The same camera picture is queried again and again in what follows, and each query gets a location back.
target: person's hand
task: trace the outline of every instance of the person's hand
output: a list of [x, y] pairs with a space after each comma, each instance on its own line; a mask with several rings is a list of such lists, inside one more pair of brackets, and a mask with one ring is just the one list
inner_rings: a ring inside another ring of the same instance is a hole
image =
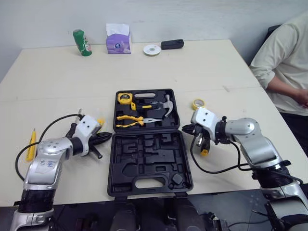
[[305, 108], [308, 108], [308, 89], [298, 89], [294, 100]]

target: person's arm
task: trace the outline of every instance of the person's arm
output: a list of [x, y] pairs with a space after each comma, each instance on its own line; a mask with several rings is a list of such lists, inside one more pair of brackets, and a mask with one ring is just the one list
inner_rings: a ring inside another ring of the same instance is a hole
[[268, 88], [275, 77], [273, 70], [292, 53], [297, 37], [296, 29], [292, 25], [284, 24], [271, 34], [255, 55], [250, 69], [264, 89]]
[[269, 82], [266, 90], [271, 90], [282, 95], [286, 95], [308, 108], [308, 90], [296, 89], [289, 84], [282, 82], [277, 76]]

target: person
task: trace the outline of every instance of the person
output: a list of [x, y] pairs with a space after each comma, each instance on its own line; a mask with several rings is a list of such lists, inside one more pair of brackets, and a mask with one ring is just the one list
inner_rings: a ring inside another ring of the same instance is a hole
[[308, 157], [308, 11], [277, 28], [250, 69]]

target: yellow screwdriver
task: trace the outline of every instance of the yellow screwdriver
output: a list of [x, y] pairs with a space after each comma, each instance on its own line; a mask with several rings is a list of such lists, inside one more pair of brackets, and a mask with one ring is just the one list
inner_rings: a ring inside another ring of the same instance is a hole
[[[31, 134], [30, 144], [35, 143], [35, 139], [36, 139], [36, 133], [35, 133], [35, 129], [33, 129], [33, 132]], [[30, 161], [33, 160], [34, 153], [35, 153], [35, 145], [28, 148], [28, 152], [27, 152], [27, 156], [26, 156], [27, 162], [30, 162]]]

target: green bottle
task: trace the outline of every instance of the green bottle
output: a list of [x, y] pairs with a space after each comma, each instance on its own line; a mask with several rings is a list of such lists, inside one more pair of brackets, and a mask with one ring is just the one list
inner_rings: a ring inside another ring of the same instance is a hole
[[85, 32], [82, 30], [74, 30], [73, 36], [75, 43], [78, 46], [82, 56], [89, 56], [92, 54], [91, 46], [86, 38]]

